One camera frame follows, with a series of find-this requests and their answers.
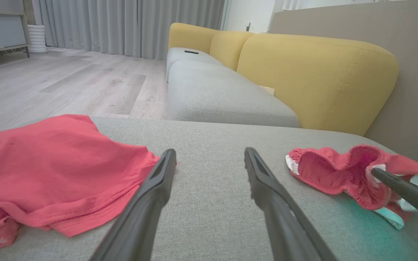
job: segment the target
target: wooden floor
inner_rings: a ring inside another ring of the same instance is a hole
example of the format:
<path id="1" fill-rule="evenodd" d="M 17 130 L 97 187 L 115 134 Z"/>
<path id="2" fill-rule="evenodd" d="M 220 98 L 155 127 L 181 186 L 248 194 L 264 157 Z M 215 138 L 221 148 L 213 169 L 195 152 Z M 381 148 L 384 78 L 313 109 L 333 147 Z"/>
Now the wooden floor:
<path id="1" fill-rule="evenodd" d="M 164 119 L 165 61 L 49 48 L 0 57 L 0 131 L 61 114 Z"/>

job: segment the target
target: gray curtain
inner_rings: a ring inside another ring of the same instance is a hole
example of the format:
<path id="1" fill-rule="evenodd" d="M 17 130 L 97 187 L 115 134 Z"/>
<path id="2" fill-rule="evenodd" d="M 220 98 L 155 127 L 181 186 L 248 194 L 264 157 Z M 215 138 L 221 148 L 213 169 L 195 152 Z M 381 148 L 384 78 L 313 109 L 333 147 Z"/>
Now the gray curtain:
<path id="1" fill-rule="evenodd" d="M 224 0 L 40 0 L 46 44 L 165 59 L 173 22 L 219 29 Z"/>

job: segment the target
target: red fabric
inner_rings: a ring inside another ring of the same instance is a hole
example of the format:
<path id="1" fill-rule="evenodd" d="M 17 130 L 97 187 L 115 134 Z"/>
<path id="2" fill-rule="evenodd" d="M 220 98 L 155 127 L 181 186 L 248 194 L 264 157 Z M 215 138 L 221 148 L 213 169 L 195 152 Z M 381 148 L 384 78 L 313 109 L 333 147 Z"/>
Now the red fabric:
<path id="1" fill-rule="evenodd" d="M 68 237 L 103 225 L 158 159 L 144 146 L 111 141 L 88 116 L 0 132 L 0 248 L 14 242 L 20 224 Z"/>
<path id="2" fill-rule="evenodd" d="M 413 175 L 418 175 L 418 162 L 414 160 L 365 144 L 353 147 L 345 154 L 332 148 L 296 148 L 288 155 L 298 164 L 299 175 L 291 174 L 317 190 L 331 195 L 345 191 L 362 208 L 387 207 L 404 221 L 411 214 L 395 204 L 401 197 L 383 183 L 377 183 L 370 170 L 375 165 L 385 165 L 388 172 L 409 181 Z"/>

